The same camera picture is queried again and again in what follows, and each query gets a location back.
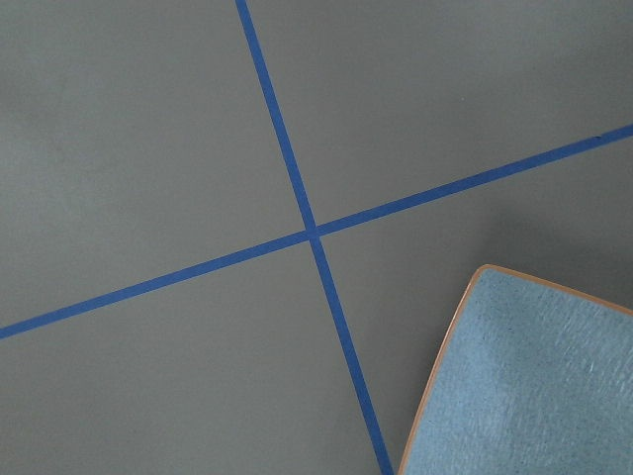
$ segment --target gray floor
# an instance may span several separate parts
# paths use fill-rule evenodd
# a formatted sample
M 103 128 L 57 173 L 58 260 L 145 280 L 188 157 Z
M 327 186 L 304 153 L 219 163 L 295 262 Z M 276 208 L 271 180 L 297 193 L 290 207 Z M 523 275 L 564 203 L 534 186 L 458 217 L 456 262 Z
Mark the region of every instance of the gray floor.
M 633 122 L 633 3 L 252 1 L 318 223 Z M 0 7 L 0 326 L 300 231 L 232 2 Z M 633 307 L 633 140 L 323 238 L 397 467 L 474 270 Z M 0 472 L 379 473 L 306 243 L 0 340 Z

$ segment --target light blue surface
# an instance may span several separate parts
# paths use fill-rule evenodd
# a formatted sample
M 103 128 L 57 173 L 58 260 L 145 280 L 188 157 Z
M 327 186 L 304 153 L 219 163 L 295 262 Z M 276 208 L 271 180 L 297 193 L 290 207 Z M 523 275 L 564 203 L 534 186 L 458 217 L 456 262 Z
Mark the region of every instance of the light blue surface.
M 633 318 L 486 269 L 406 475 L 633 473 Z

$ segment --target blue line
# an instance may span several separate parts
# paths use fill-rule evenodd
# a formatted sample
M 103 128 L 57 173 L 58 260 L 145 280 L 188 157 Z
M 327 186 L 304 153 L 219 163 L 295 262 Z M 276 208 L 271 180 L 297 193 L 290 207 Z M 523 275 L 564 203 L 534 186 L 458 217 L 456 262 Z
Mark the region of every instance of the blue line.
M 598 148 L 609 143 L 622 141 L 630 137 L 633 137 L 633 124 L 614 131 L 606 132 L 601 136 L 570 143 L 537 155 L 528 156 L 527 158 L 523 158 L 498 168 L 483 171 L 482 173 L 462 178 L 461 180 L 453 181 L 427 191 L 422 191 L 421 193 L 416 193 L 414 195 L 401 198 L 400 200 L 392 201 L 375 208 L 370 208 L 369 210 L 330 221 L 329 223 L 318 226 L 316 229 L 319 236 L 330 235 L 353 226 L 362 225 L 363 223 L 392 215 L 393 213 L 397 213 L 408 208 L 413 208 L 430 201 L 439 200 L 445 196 L 469 190 L 486 183 L 491 183 L 531 168 L 546 165 L 548 163 L 577 155 L 584 151 Z
M 286 131 L 284 118 L 281 114 L 279 103 L 277 102 L 277 96 L 275 95 L 270 75 L 268 74 L 268 67 L 266 67 L 266 62 L 264 61 L 264 54 L 259 45 L 259 40 L 257 39 L 257 34 L 255 33 L 255 27 L 250 18 L 250 13 L 248 12 L 248 6 L 246 5 L 245 0 L 235 0 L 235 5 L 237 6 L 237 12 L 239 13 L 239 18 L 241 19 L 241 24 L 244 28 L 246 41 L 248 42 L 248 47 L 250 48 L 250 53 L 255 64 L 255 70 L 257 71 L 261 90 L 264 93 L 264 99 L 266 100 L 266 106 L 268 106 L 270 119 L 272 120 L 275 134 L 277 135 L 277 141 L 279 142 L 281 153 L 284 157 L 284 161 L 286 162 L 286 169 L 288 170 L 290 182 L 292 183 L 293 190 L 295 191 L 295 198 L 299 204 L 301 217 L 304 220 L 306 229 L 312 230 L 317 226 L 317 223 L 315 222 L 315 216 L 313 215 L 310 202 L 308 201 L 308 193 L 306 193 L 304 180 L 301 177 L 299 166 L 295 160 L 295 153 L 293 152 L 293 147 L 290 143 L 288 132 Z
M 238 264 L 245 260 L 269 254 L 270 252 L 275 252 L 276 250 L 290 247 L 300 242 L 305 242 L 308 239 L 308 234 L 305 231 L 301 231 L 292 235 L 279 237 L 262 244 L 254 245 L 253 247 L 239 250 L 216 259 L 208 260 L 200 264 L 192 265 L 191 267 L 186 267 L 169 274 L 161 275 L 160 277 L 155 277 L 124 289 L 115 290 L 109 294 L 88 299 L 69 307 L 64 307 L 63 309 L 54 310 L 28 320 L 17 322 L 16 324 L 9 325 L 8 327 L 0 329 L 0 339 L 28 332 L 80 314 L 85 314 L 86 312 L 106 307 L 107 305 L 112 305 L 141 294 L 146 294 L 147 292 L 177 284 L 178 282 L 183 282 L 203 274 L 208 274 L 209 272 L 222 269 L 223 267 Z
M 273 84 L 270 79 L 270 75 L 268 74 L 264 55 L 259 45 L 257 34 L 255 33 L 255 27 L 253 26 L 253 22 L 250 18 L 248 5 L 245 0 L 235 0 L 235 5 L 237 7 L 237 11 L 239 12 L 239 18 L 241 19 L 248 47 L 250 48 L 250 53 L 255 64 L 257 76 L 259 77 L 261 90 L 264 93 L 264 98 L 266 99 L 270 118 L 273 122 L 275 133 L 277 134 L 279 147 L 281 148 L 284 161 L 286 162 L 288 175 L 293 185 L 293 189 L 295 190 L 295 197 L 297 199 L 297 204 L 299 205 L 301 216 L 304 220 L 304 225 L 306 226 L 306 232 L 310 236 L 310 244 L 315 257 L 318 275 L 320 276 L 323 291 L 325 292 L 327 303 L 329 304 L 332 318 L 334 319 L 336 332 L 340 340 L 343 354 L 345 355 L 347 368 L 349 369 L 354 389 L 356 390 L 356 396 L 363 413 L 363 418 L 365 419 L 365 425 L 367 426 L 367 431 L 369 432 L 374 452 L 376 453 L 378 465 L 380 466 L 383 475 L 393 475 L 394 469 L 392 468 L 387 447 L 378 425 L 378 418 L 376 417 L 376 412 L 374 411 L 374 406 L 372 405 L 372 401 L 369 396 L 369 390 L 367 389 L 367 384 L 365 383 L 365 378 L 363 377 L 363 371 L 360 366 L 360 361 L 358 360 L 358 355 L 356 354 L 356 349 L 354 348 L 352 336 L 349 332 L 347 322 L 345 321 L 345 315 L 343 314 L 343 308 L 340 304 L 338 293 L 336 292 L 336 286 L 334 285 L 334 279 L 329 269 L 329 264 L 327 263 L 325 251 L 323 250 L 323 245 L 317 234 L 315 217 L 299 171 L 299 165 L 297 164 L 295 154 L 293 153 L 288 132 L 286 131 L 286 126 L 275 96 Z
M 354 349 L 354 343 L 352 336 L 349 332 L 349 327 L 345 321 L 345 315 L 338 298 L 338 292 L 336 292 L 336 286 L 334 285 L 334 278 L 332 277 L 329 264 L 327 263 L 327 257 L 325 256 L 325 250 L 323 244 L 318 237 L 311 237 L 310 245 L 315 255 L 316 268 L 318 269 L 318 275 L 329 304 L 329 309 L 332 312 L 334 318 L 334 325 L 336 326 L 336 332 L 338 333 L 338 339 L 340 345 L 343 348 L 343 354 L 345 355 L 345 361 L 349 368 L 349 374 L 351 375 L 352 382 L 354 383 L 354 389 L 356 390 L 356 396 L 363 410 L 363 418 L 365 419 L 365 426 L 369 432 L 374 451 L 376 452 L 376 458 L 381 472 L 385 475 L 393 474 L 391 461 L 389 459 L 389 453 L 387 447 L 383 441 L 383 436 L 378 425 L 378 419 L 374 413 L 372 400 L 367 389 L 367 384 L 363 376 L 363 371 L 360 366 L 360 361 Z

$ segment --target light blue tray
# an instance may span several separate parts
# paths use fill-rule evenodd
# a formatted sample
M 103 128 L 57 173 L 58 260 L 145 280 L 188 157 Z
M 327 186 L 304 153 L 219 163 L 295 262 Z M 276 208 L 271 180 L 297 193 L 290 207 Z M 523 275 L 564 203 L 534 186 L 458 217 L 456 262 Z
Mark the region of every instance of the light blue tray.
M 400 474 L 633 474 L 631 316 L 518 272 L 479 269 Z

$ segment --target blue tape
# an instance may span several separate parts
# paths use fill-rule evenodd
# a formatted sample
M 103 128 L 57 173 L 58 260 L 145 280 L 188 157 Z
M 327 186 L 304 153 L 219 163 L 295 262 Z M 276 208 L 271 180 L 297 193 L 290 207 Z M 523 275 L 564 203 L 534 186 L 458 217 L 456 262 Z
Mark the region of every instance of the blue tape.
M 338 292 L 336 292 L 336 286 L 334 285 L 334 278 L 332 277 L 329 264 L 327 263 L 327 257 L 325 256 L 325 250 L 323 244 L 318 237 L 311 237 L 310 245 L 315 255 L 316 268 L 318 269 L 318 275 L 329 304 L 332 316 L 334 318 L 334 325 L 336 326 L 336 332 L 338 333 L 338 339 L 340 345 L 343 348 L 343 354 L 345 355 L 345 361 L 349 368 L 349 374 L 356 390 L 356 396 L 362 409 L 363 418 L 365 419 L 365 426 L 369 432 L 369 436 L 374 445 L 374 452 L 376 453 L 376 459 L 380 470 L 384 475 L 394 473 L 391 461 L 389 459 L 389 453 L 383 440 L 383 435 L 378 425 L 378 419 L 374 412 L 374 406 L 372 404 L 369 390 L 361 370 L 360 361 L 354 349 L 354 343 L 352 336 L 349 332 L 349 327 L 345 321 L 345 315 L 338 298 Z
M 247 249 L 239 250 L 216 259 L 208 260 L 200 264 L 192 265 L 191 267 L 186 267 L 169 274 L 161 275 L 160 277 L 140 282 L 124 289 L 115 290 L 109 294 L 88 299 L 69 307 L 64 307 L 63 309 L 58 309 L 28 320 L 17 322 L 16 324 L 0 329 L 0 339 L 28 332 L 80 314 L 85 314 L 86 312 L 106 307 L 107 305 L 112 305 L 141 294 L 146 294 L 147 292 L 177 284 L 178 282 L 183 282 L 203 274 L 208 274 L 209 272 L 222 269 L 223 267 L 229 267 L 230 265 L 238 264 L 240 262 L 244 262 L 245 260 L 269 254 L 271 252 L 275 252 L 276 250 L 290 247 L 300 242 L 305 242 L 308 238 L 308 234 L 305 231 L 279 237 L 262 244 L 254 245 L 253 247 L 249 247 Z
M 270 79 L 270 75 L 268 74 L 268 68 L 266 67 L 266 62 L 264 61 L 264 55 L 259 45 L 257 34 L 255 33 L 255 27 L 253 26 L 250 18 L 248 5 L 245 0 L 235 0 L 235 5 L 237 6 L 239 18 L 241 19 L 241 23 L 244 28 L 244 34 L 255 64 L 255 70 L 257 71 L 257 76 L 259 77 L 259 83 L 261 84 L 261 90 L 264 94 L 266 105 L 268 106 L 270 118 L 273 122 L 275 133 L 277 134 L 279 147 L 281 148 L 284 161 L 286 162 L 288 176 L 290 177 L 293 189 L 295 190 L 297 204 L 299 205 L 299 210 L 304 220 L 306 231 L 310 236 L 310 244 L 315 257 L 320 281 L 332 313 L 332 318 L 334 319 L 336 332 L 340 340 L 340 345 L 343 349 L 347 368 L 349 369 L 349 374 L 351 375 L 352 382 L 354 384 L 356 396 L 363 413 L 363 418 L 365 419 L 365 425 L 367 426 L 367 431 L 369 432 L 378 464 L 383 475 L 393 475 L 394 470 L 392 468 L 392 463 L 389 459 L 387 447 L 385 446 L 385 441 L 378 425 L 378 418 L 376 417 L 376 412 L 374 411 L 374 406 L 369 396 L 369 390 L 367 389 L 367 384 L 365 383 L 365 378 L 360 366 L 360 361 L 358 360 L 358 355 L 356 354 L 356 349 L 354 348 L 352 336 L 349 332 L 347 322 L 345 321 L 345 315 L 343 314 L 340 299 L 338 298 L 338 293 L 336 292 L 336 286 L 334 285 L 334 279 L 329 269 L 329 264 L 327 263 L 325 251 L 323 250 L 323 245 L 317 234 L 317 224 L 315 222 L 313 210 L 310 206 L 310 201 L 308 200 L 306 187 L 304 186 L 304 181 L 299 171 L 299 165 L 295 159 L 295 154 L 288 137 L 288 132 L 286 131 L 286 126 L 275 96 L 273 84 Z
M 584 151 L 605 146 L 609 143 L 618 142 L 624 139 L 633 137 L 633 124 L 629 126 L 616 129 L 614 131 L 605 132 L 601 136 L 591 137 L 583 141 L 570 143 L 568 145 L 554 148 L 553 150 L 545 151 L 537 155 L 528 156 L 521 160 L 509 163 L 507 165 L 493 168 L 491 170 L 483 171 L 476 175 L 462 178 L 461 180 L 453 181 L 445 185 L 432 188 L 421 193 L 401 198 L 400 200 L 392 201 L 390 203 L 370 208 L 369 210 L 361 211 L 338 220 L 330 221 L 317 227 L 318 235 L 325 236 L 332 233 L 336 233 L 353 226 L 362 225 L 369 221 L 377 220 L 385 216 L 392 215 L 399 211 L 419 206 L 430 201 L 439 200 L 445 196 L 453 195 L 461 191 L 466 191 L 476 186 L 484 185 L 492 181 L 501 180 L 510 175 L 526 171 L 531 168 L 543 166 L 553 161 L 561 160 L 569 156 L 577 155 Z
M 313 215 L 310 202 L 308 201 L 308 193 L 306 193 L 306 187 L 304 186 L 304 180 L 302 179 L 299 171 L 299 165 L 295 160 L 295 153 L 290 143 L 288 132 L 286 131 L 284 118 L 281 114 L 279 103 L 277 102 L 277 96 L 275 95 L 275 90 L 273 89 L 273 84 L 270 80 L 270 75 L 268 74 L 268 67 L 264 61 L 264 54 L 259 45 L 259 40 L 257 39 L 257 34 L 255 33 L 255 27 L 250 18 L 250 12 L 248 11 L 248 6 L 246 5 L 245 0 L 235 0 L 235 5 L 237 6 L 237 12 L 239 13 L 239 18 L 244 28 L 244 35 L 246 36 L 250 54 L 253 58 L 253 63 L 255 64 L 255 70 L 257 71 L 257 77 L 259 78 L 259 84 L 264 94 L 264 99 L 266 100 L 266 106 L 268 107 L 268 113 L 270 114 L 275 134 L 277 135 L 277 141 L 279 142 L 281 153 L 284 157 L 284 161 L 286 162 L 286 169 L 288 170 L 290 182 L 292 183 L 293 190 L 295 191 L 295 198 L 297 199 L 297 204 L 299 205 L 301 217 L 304 220 L 304 226 L 306 227 L 306 230 L 313 230 L 317 226 L 315 216 Z

